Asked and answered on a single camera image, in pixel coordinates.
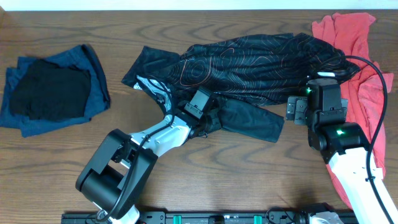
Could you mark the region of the black patterned jersey shirt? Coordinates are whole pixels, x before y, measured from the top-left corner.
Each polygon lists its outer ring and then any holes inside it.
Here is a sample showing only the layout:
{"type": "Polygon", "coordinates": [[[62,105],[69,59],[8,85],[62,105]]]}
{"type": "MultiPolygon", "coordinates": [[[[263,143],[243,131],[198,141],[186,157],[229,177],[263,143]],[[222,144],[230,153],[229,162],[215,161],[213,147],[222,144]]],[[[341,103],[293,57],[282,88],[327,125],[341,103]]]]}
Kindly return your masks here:
{"type": "Polygon", "coordinates": [[[195,44],[184,54],[144,47],[122,82],[144,90],[163,113],[189,102],[199,87],[215,94],[204,134],[219,129],[277,142],[283,117],[267,110],[303,93],[317,71],[338,83],[359,67],[343,51],[307,34],[256,34],[195,44]]]}

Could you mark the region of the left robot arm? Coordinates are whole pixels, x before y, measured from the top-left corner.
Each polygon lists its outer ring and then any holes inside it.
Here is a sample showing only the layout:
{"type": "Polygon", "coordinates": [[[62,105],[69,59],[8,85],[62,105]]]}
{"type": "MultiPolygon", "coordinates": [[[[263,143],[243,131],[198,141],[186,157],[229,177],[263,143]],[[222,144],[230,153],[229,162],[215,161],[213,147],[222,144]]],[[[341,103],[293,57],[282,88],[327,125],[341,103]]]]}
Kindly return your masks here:
{"type": "Polygon", "coordinates": [[[158,158],[198,136],[214,101],[214,93],[200,87],[185,106],[173,107],[161,122],[146,130],[132,134],[111,131],[76,180],[76,189],[99,208],[88,219],[93,223],[137,222],[135,204],[158,158]]]}

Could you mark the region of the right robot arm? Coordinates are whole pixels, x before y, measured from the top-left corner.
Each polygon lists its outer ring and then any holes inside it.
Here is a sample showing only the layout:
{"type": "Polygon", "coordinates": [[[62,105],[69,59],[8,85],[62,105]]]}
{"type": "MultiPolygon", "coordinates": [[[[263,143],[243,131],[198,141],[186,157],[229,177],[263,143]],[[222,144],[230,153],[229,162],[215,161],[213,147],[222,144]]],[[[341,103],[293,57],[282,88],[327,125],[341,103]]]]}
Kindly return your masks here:
{"type": "Polygon", "coordinates": [[[359,223],[397,223],[397,208],[383,183],[370,143],[346,121],[348,101],[331,78],[310,80],[304,96],[288,98],[286,118],[308,128],[308,144],[340,181],[359,223]]]}

